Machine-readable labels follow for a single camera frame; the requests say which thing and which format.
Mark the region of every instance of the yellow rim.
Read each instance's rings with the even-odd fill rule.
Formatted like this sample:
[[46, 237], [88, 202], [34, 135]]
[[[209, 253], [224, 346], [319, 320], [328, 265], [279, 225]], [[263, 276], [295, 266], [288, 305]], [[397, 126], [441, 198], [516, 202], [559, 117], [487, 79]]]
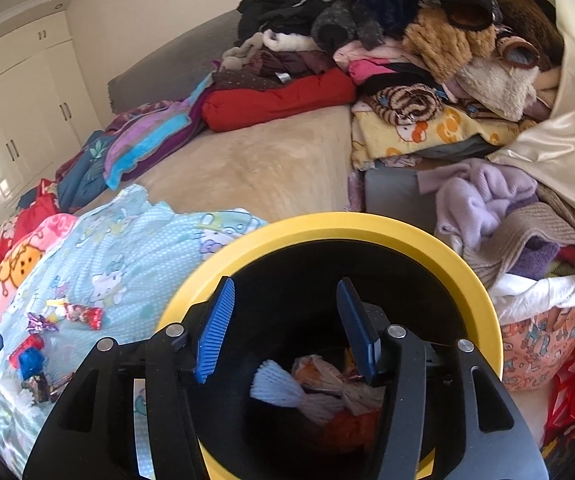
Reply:
[[[183, 319], [187, 309], [207, 300], [221, 276], [231, 276], [261, 256], [315, 240], [360, 240], [409, 256], [436, 278], [452, 296], [468, 337], [501, 377], [503, 345], [494, 307], [485, 287], [467, 264], [435, 237], [402, 222], [363, 213], [317, 213], [283, 220], [245, 235], [214, 254], [183, 285], [165, 309], [158, 330]], [[238, 480], [201, 446], [214, 480]], [[433, 456], [419, 465], [417, 478], [432, 472]]]

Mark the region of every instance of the trash bin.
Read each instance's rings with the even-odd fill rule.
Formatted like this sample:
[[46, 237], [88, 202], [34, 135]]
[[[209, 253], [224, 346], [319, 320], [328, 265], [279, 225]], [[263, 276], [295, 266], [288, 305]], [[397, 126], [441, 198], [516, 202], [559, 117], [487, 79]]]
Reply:
[[[160, 328], [207, 300], [222, 276], [236, 286], [234, 314], [215, 373], [190, 391], [213, 480], [360, 477], [362, 454], [318, 454], [303, 443], [298, 413], [249, 396], [266, 359], [290, 368], [296, 357], [347, 346], [335, 303], [341, 278], [351, 278], [363, 301], [424, 340], [471, 339], [501, 374], [499, 325], [482, 284], [450, 248], [410, 225], [322, 213], [264, 227], [199, 267], [168, 305]], [[431, 471], [432, 403], [429, 390], [420, 478]]]

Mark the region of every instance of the metal screw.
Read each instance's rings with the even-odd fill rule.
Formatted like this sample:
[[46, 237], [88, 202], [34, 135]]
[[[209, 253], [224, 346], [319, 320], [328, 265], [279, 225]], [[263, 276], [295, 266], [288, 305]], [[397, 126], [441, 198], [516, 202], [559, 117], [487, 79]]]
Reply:
[[407, 334], [401, 325], [390, 325], [387, 327], [387, 333], [390, 337], [394, 337], [396, 339], [404, 338]]
[[185, 329], [180, 323], [171, 324], [168, 328], [165, 329], [165, 335], [170, 337], [178, 337], [183, 335], [183, 332], [185, 332]]
[[112, 348], [114, 346], [114, 341], [112, 339], [110, 339], [109, 337], [104, 337], [103, 339], [101, 339], [97, 344], [96, 347], [101, 351], [101, 352], [107, 352], [110, 348]]
[[472, 352], [474, 351], [474, 343], [472, 343], [470, 340], [468, 339], [459, 339], [458, 343], [456, 344], [459, 348], [459, 350], [463, 351], [463, 352]]

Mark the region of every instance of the light blue blanket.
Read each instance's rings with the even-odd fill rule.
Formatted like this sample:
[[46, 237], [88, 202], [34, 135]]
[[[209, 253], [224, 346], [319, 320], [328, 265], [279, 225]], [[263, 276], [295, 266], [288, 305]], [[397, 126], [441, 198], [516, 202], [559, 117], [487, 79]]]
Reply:
[[[84, 215], [21, 284], [0, 323], [5, 345], [0, 384], [20, 384], [8, 356], [28, 336], [27, 313], [51, 313], [47, 300], [67, 297], [104, 309], [99, 331], [62, 320], [58, 332], [43, 334], [45, 373], [52, 382], [76, 370], [100, 338], [123, 344], [151, 336], [174, 292], [201, 262], [264, 223], [241, 209], [179, 215], [165, 203], [151, 205], [143, 187], [123, 190], [110, 204]], [[21, 476], [53, 404], [19, 409], [8, 397], [0, 388], [0, 454]], [[146, 421], [138, 415], [144, 400], [136, 397], [139, 466], [141, 475], [151, 477]]]

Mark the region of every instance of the yellow hello kitty blanket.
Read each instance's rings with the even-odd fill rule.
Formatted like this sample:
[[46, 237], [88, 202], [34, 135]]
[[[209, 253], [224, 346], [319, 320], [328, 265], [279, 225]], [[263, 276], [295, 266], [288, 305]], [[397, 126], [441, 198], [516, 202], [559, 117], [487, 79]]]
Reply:
[[363, 102], [357, 102], [352, 113], [355, 119], [355, 127], [352, 128], [352, 161], [357, 170], [377, 158], [453, 144], [476, 134], [494, 146], [505, 146], [525, 129], [525, 124], [475, 120], [450, 106], [445, 106], [431, 121], [405, 126], [394, 126], [382, 120]]

